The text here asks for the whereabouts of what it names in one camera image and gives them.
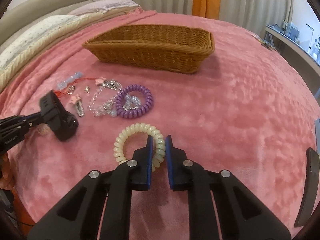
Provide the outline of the person's left hand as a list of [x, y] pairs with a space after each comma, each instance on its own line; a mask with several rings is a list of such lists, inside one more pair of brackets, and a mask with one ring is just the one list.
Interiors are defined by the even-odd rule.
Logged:
[[11, 191], [15, 186], [15, 179], [7, 152], [1, 156], [1, 173], [0, 188]]

